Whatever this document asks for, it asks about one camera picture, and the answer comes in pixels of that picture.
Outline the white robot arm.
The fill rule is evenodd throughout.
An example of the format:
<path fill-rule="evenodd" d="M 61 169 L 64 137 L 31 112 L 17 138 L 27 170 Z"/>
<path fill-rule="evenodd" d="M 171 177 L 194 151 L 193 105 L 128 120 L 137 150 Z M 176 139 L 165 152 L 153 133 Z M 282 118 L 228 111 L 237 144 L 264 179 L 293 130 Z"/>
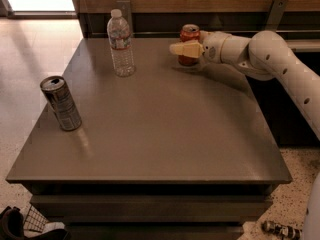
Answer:
<path fill-rule="evenodd" d="M 260 81 L 277 79 L 320 140 L 320 76 L 301 62 L 276 32 L 264 30 L 247 38 L 202 31 L 198 40 L 174 43 L 169 51 L 226 64 Z"/>

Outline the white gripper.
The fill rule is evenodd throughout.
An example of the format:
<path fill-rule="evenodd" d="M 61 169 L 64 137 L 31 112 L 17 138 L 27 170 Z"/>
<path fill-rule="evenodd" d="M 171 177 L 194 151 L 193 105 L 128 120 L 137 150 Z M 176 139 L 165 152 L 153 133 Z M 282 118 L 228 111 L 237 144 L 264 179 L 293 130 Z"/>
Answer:
<path fill-rule="evenodd" d="M 201 31 L 200 44 L 197 40 L 174 43 L 169 46 L 172 54 L 186 56 L 190 58 L 200 58 L 204 53 L 204 58 L 213 63 L 221 64 L 221 53 L 224 42 L 230 34 L 214 31 Z"/>

